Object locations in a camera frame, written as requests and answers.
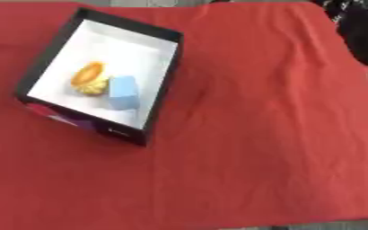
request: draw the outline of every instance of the box side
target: box side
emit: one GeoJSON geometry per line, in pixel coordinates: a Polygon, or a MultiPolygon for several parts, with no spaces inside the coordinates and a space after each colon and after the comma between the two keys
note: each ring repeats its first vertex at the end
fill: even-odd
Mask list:
{"type": "Polygon", "coordinates": [[[159,111],[162,107],[162,101],[166,95],[166,93],[169,90],[169,86],[171,84],[171,81],[174,78],[174,71],[178,68],[179,63],[180,63],[180,58],[181,58],[181,54],[182,54],[182,49],[183,49],[183,36],[180,35],[179,41],[178,41],[178,46],[177,49],[174,53],[173,59],[171,60],[171,63],[169,65],[169,68],[166,72],[165,77],[163,78],[161,87],[159,89],[159,92],[156,95],[156,99],[154,100],[154,104],[153,107],[151,108],[150,112],[149,112],[149,116],[148,119],[144,125],[144,135],[145,138],[149,138],[150,134],[152,133],[153,130],[153,125],[154,122],[157,120],[159,111]]]}
{"type": "Polygon", "coordinates": [[[102,13],[84,7],[81,7],[80,10],[83,12],[85,19],[116,26],[128,31],[135,31],[158,39],[169,40],[178,43],[182,36],[182,34],[178,31],[154,26],[149,23],[137,22],[128,18],[102,13]]]}
{"type": "Polygon", "coordinates": [[[41,116],[62,121],[79,128],[95,131],[102,135],[119,137],[140,146],[146,145],[146,139],[143,130],[131,128],[129,126],[111,122],[105,119],[99,119],[86,113],[73,111],[53,103],[32,98],[27,95],[18,96],[17,99],[30,111],[33,111],[41,116]]]}
{"type": "Polygon", "coordinates": [[[66,42],[71,38],[76,28],[81,24],[83,21],[83,13],[84,11],[81,9],[77,10],[67,23],[61,27],[46,49],[39,53],[32,67],[28,69],[25,76],[17,84],[14,91],[15,96],[23,97],[28,94],[33,85],[35,85],[41,75],[46,71],[51,61],[56,57],[66,42]]]}

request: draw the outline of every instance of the red fabric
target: red fabric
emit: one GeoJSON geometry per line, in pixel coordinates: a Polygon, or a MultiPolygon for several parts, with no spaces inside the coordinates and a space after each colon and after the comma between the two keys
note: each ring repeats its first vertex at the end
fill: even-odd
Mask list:
{"type": "Polygon", "coordinates": [[[183,31],[147,148],[12,97],[76,4],[0,3],[0,230],[368,217],[368,78],[313,4],[103,8],[183,31]]]}

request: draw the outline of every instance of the black box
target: black box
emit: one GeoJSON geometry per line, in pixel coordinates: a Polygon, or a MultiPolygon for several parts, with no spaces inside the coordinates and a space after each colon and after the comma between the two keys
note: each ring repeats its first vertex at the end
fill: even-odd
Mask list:
{"type": "Polygon", "coordinates": [[[79,8],[18,83],[15,95],[41,115],[144,146],[181,42],[177,31],[79,8]],[[107,75],[135,78],[138,110],[114,110],[106,93],[88,96],[71,86],[74,74],[92,61],[104,63],[107,75]]]}

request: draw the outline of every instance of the yellow object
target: yellow object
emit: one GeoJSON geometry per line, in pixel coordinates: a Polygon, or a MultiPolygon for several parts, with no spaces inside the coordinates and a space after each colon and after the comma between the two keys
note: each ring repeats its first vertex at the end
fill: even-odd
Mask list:
{"type": "Polygon", "coordinates": [[[91,62],[82,68],[71,79],[71,85],[76,91],[85,94],[101,94],[108,85],[109,78],[101,76],[104,64],[91,62]]]}

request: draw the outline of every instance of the light blue sponge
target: light blue sponge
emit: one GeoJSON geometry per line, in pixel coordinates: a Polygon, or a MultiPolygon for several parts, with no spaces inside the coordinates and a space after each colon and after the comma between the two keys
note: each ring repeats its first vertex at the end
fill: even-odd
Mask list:
{"type": "Polygon", "coordinates": [[[110,104],[119,111],[139,108],[136,79],[131,75],[111,77],[109,81],[110,104]]]}

